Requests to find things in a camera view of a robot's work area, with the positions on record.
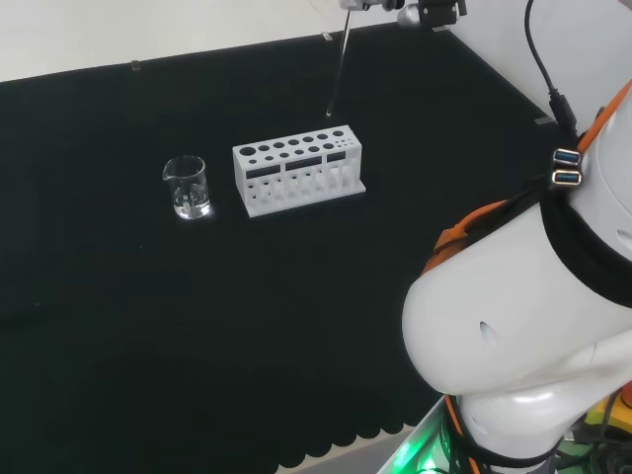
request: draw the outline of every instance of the scalloped edge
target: scalloped edge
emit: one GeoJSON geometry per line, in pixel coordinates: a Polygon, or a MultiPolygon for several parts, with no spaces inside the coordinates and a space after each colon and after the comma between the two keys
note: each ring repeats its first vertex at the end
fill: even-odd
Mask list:
{"type": "Polygon", "coordinates": [[[385,430],[380,430],[379,434],[376,437],[365,438],[360,435],[355,436],[354,442],[352,442],[349,446],[338,446],[336,444],[332,444],[327,453],[323,454],[320,457],[312,457],[309,454],[306,454],[303,458],[303,462],[301,462],[296,467],[283,467],[281,465],[278,466],[276,470],[276,474],[293,474],[296,472],[300,472],[303,469],[307,469],[308,467],[315,466],[320,464],[321,462],[329,461],[330,459],[335,459],[336,457],[343,456],[357,449],[362,449],[367,446],[371,446],[377,442],[381,442],[385,439],[388,439],[393,436],[400,435],[401,433],[409,434],[411,433],[415,427],[409,427],[404,424],[404,427],[397,433],[389,434],[385,430]]]}

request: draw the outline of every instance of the black cloth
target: black cloth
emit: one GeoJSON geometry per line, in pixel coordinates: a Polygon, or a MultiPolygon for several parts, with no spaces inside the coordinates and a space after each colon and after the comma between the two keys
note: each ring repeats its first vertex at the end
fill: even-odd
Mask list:
{"type": "Polygon", "coordinates": [[[560,135],[450,33],[395,26],[353,32],[326,119],[335,38],[0,84],[1,473],[272,473],[437,400],[407,289],[560,135]],[[342,124],[366,194],[249,219],[232,147],[342,124]],[[213,220],[173,211],[183,154],[213,220]]]}
{"type": "Polygon", "coordinates": [[[551,247],[569,272],[599,296],[632,308],[630,261],[594,233],[566,194],[544,194],[540,211],[551,247]]]}

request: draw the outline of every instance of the test tube rack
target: test tube rack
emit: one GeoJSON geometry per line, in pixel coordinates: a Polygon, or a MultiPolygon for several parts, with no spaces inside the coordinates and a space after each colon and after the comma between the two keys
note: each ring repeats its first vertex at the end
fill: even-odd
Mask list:
{"type": "Polygon", "coordinates": [[[361,156],[347,125],[235,146],[235,183],[256,217],[364,193],[361,156]]]}

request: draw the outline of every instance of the metal rod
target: metal rod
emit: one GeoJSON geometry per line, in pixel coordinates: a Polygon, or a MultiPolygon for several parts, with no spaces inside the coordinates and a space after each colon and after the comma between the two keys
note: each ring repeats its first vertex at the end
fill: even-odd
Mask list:
{"type": "Polygon", "coordinates": [[[336,79],[334,82],[334,89],[332,90],[332,97],[329,100],[327,106],[327,117],[331,117],[334,112],[334,106],[336,105],[336,99],[338,98],[338,91],[340,90],[340,83],[343,77],[343,66],[345,65],[345,52],[347,51],[347,41],[349,40],[349,33],[352,30],[352,11],[347,12],[347,22],[345,23],[345,33],[343,34],[343,42],[340,45],[340,62],[338,63],[338,72],[336,73],[336,79]]]}

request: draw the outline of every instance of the white wall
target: white wall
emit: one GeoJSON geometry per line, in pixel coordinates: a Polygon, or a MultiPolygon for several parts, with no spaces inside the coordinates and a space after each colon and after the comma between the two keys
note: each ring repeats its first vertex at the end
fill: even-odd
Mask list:
{"type": "MultiPolygon", "coordinates": [[[[526,0],[467,0],[454,32],[542,110],[522,27],[526,0]]],[[[356,27],[395,20],[372,8],[356,27]]],[[[0,0],[0,82],[339,31],[338,0],[0,0]]],[[[617,0],[535,0],[532,31],[579,129],[632,79],[632,12],[617,0]]]]}

